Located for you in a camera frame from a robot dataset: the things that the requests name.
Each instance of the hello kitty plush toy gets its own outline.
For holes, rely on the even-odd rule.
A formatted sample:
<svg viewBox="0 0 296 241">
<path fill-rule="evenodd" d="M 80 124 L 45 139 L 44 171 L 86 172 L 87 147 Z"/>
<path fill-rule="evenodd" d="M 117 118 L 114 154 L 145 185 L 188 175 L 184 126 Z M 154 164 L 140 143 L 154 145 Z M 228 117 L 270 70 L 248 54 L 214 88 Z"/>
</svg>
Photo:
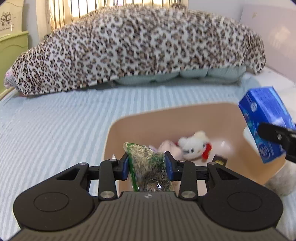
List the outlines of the hello kitty plush toy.
<svg viewBox="0 0 296 241">
<path fill-rule="evenodd" d="M 183 159 L 194 160 L 202 157 L 203 160 L 209 158 L 212 149 L 209 138 L 204 131 L 198 131 L 191 137 L 181 137 L 178 146 L 183 151 Z"/>
</svg>

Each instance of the bed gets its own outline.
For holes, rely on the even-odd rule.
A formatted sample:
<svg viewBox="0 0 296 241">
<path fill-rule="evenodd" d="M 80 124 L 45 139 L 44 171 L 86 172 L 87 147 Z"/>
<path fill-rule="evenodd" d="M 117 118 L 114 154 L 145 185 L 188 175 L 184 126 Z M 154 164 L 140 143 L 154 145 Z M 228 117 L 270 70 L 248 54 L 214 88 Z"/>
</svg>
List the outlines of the bed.
<svg viewBox="0 0 296 241">
<path fill-rule="evenodd" d="M 209 85 L 177 77 L 165 83 L 137 87 L 105 83 L 30 98 L 11 91 L 0 101 L 0 237 L 6 240 L 19 230 L 12 205 L 22 191 L 78 162 L 100 164 L 108 128 L 118 118 L 190 104 L 238 103 L 247 89 L 266 84 L 281 96 L 296 91 L 292 81 L 267 67 L 258 76 L 246 73 L 241 85 Z M 283 100 L 292 106 L 291 100 Z M 91 194 L 97 184 L 92 183 Z M 296 193 L 283 198 L 285 207 L 294 198 Z M 296 225 L 292 217 L 293 212 L 285 209 L 279 223 L 289 238 L 296 237 L 290 233 Z"/>
</svg>

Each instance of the leopard print blanket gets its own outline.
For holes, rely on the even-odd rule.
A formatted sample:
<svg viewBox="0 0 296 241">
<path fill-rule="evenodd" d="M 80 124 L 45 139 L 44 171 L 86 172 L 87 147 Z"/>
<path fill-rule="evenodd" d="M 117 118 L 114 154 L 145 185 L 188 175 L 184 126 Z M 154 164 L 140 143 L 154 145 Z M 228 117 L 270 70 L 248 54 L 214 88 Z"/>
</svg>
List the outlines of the leopard print blanket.
<svg viewBox="0 0 296 241">
<path fill-rule="evenodd" d="M 244 64 L 258 74 L 265 62 L 260 36 L 233 19 L 127 5 L 94 11 L 55 30 L 18 57 L 12 75 L 14 87 L 34 95 L 200 68 Z"/>
</svg>

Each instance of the headboard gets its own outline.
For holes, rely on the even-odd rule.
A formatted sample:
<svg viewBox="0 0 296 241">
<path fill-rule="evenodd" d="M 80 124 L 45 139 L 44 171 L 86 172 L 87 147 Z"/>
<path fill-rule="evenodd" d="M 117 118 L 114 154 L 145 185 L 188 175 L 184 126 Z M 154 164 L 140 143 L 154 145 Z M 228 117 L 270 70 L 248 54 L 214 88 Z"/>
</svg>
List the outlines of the headboard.
<svg viewBox="0 0 296 241">
<path fill-rule="evenodd" d="M 241 23 L 261 35 L 266 65 L 296 82 L 296 5 L 283 8 L 246 4 Z"/>
</svg>

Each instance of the bag of dried herbs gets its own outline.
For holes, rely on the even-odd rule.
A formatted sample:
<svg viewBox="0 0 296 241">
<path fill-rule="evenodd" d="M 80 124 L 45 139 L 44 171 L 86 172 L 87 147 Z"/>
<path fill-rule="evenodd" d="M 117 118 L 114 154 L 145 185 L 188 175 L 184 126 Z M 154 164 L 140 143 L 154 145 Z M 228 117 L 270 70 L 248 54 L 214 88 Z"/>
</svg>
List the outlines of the bag of dried herbs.
<svg viewBox="0 0 296 241">
<path fill-rule="evenodd" d="M 164 155 L 146 146 L 125 143 L 129 155 L 129 171 L 134 191 L 170 191 L 171 182 L 165 171 Z"/>
</svg>

